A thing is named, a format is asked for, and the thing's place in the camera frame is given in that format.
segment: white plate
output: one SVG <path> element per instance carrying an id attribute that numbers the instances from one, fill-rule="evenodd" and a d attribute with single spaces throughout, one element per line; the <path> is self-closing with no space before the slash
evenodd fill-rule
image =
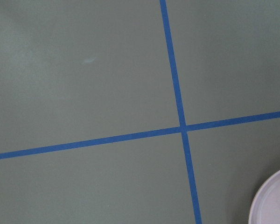
<path id="1" fill-rule="evenodd" d="M 280 171 L 258 190 L 250 209 L 249 224 L 280 224 Z"/>

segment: blue line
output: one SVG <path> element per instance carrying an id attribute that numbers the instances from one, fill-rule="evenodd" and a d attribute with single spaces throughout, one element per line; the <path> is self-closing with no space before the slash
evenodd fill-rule
<path id="1" fill-rule="evenodd" d="M 186 119 L 185 119 L 184 110 L 183 110 L 183 106 L 182 106 L 182 94 L 181 94 L 181 89 L 180 89 L 179 80 L 178 80 L 178 73 L 177 73 L 177 68 L 176 68 L 175 55 L 174 55 L 166 1 L 160 0 L 160 6 L 161 6 L 161 13 L 162 13 L 162 18 L 163 18 L 163 25 L 164 25 L 164 32 L 165 32 L 165 37 L 166 37 L 169 63 L 170 63 L 171 74 L 172 74 L 176 107 L 177 107 L 178 118 L 179 118 L 179 123 L 180 123 L 180 127 L 181 127 L 182 144 L 183 144 L 183 150 L 185 153 L 186 166 L 187 166 L 187 171 L 188 171 L 188 178 L 189 178 L 189 184 L 190 184 L 190 190 L 191 190 L 191 197 L 192 197 L 195 221 L 196 221 L 196 224 L 202 224 L 199 201 L 198 201 L 198 194 L 197 194 L 197 189 L 196 189 L 196 181 L 195 181 L 193 163 L 192 163 L 192 158 L 191 158 L 189 139 L 188 139 L 188 134 L 187 134 Z"/>
<path id="2" fill-rule="evenodd" d="M 232 118 L 232 119 L 226 119 L 226 120 L 205 122 L 205 123 L 195 124 L 195 125 L 188 125 L 187 131 L 196 131 L 196 130 L 201 130 L 201 129 L 214 128 L 214 127 L 237 125 L 237 124 L 261 121 L 261 120 L 269 120 L 269 119 L 275 119 L 275 118 L 280 118 L 280 111 L 246 116 L 246 117 L 241 117 L 241 118 Z"/>
<path id="3" fill-rule="evenodd" d="M 54 146 L 31 148 L 31 149 L 25 149 L 25 150 L 20 150 L 20 151 L 0 153 L 0 160 L 19 157 L 19 156 L 25 156 L 25 155 L 34 155 L 34 154 L 62 151 L 62 150 L 67 150 L 67 149 L 96 146 L 96 145 L 102 145 L 102 144 L 108 144 L 108 143 L 114 143 L 114 142 L 120 142 L 120 141 L 143 139 L 143 138 L 148 138 L 148 137 L 155 137 L 155 136 L 174 134 L 174 133 L 180 133 L 180 132 L 181 132 L 180 127 L 171 127 L 171 128 L 159 129 L 159 130 L 148 131 L 148 132 L 124 134 L 124 135 L 118 135 L 118 136 L 101 138 L 101 139 L 78 141 L 78 142 L 72 142 L 72 143 L 66 143 L 66 144 L 60 144 L 60 145 L 54 145 Z"/>

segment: white bowl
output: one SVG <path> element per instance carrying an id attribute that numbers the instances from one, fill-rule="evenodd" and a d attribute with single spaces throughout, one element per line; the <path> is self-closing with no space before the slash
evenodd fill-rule
<path id="1" fill-rule="evenodd" d="M 249 224 L 280 224 L 280 170 L 258 190 L 251 205 Z"/>

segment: plate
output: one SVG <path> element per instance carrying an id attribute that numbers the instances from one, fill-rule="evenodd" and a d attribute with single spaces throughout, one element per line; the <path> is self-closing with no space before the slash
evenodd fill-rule
<path id="1" fill-rule="evenodd" d="M 280 224 L 280 171 L 258 190 L 251 205 L 249 224 Z"/>

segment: horizontal blue line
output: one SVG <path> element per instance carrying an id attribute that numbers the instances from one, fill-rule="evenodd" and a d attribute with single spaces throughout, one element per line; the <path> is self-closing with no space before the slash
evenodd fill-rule
<path id="1" fill-rule="evenodd" d="M 19 157 L 19 156 L 25 156 L 25 155 L 34 155 L 34 154 L 55 152 L 55 151 L 61 151 L 61 150 L 67 150 L 67 149 L 96 146 L 96 145 L 102 145 L 102 144 L 108 144 L 108 143 L 114 143 L 114 142 L 120 142 L 120 141 L 143 139 L 143 138 L 148 138 L 148 137 L 155 137 L 155 136 L 174 134 L 174 133 L 180 133 L 180 132 L 181 132 L 180 127 L 171 127 L 171 128 L 159 129 L 159 130 L 154 130 L 154 131 L 124 134 L 124 135 L 118 135 L 118 136 L 101 138 L 101 139 L 78 141 L 78 142 L 72 142 L 72 143 L 66 143 L 66 144 L 60 144 L 60 145 L 54 145 L 54 146 L 31 148 L 31 149 L 25 149 L 25 150 L 20 150 L 20 151 L 0 153 L 0 160 Z"/>
<path id="2" fill-rule="evenodd" d="M 246 116 L 246 117 L 241 117 L 241 118 L 232 118 L 232 119 L 226 119 L 226 120 L 211 121 L 211 122 L 205 122 L 205 123 L 195 124 L 195 125 L 187 125 L 187 131 L 189 132 L 189 131 L 214 128 L 214 127 L 237 125 L 237 124 L 261 121 L 261 120 L 269 120 L 269 119 L 275 119 L 275 118 L 280 118 L 280 111 Z"/>

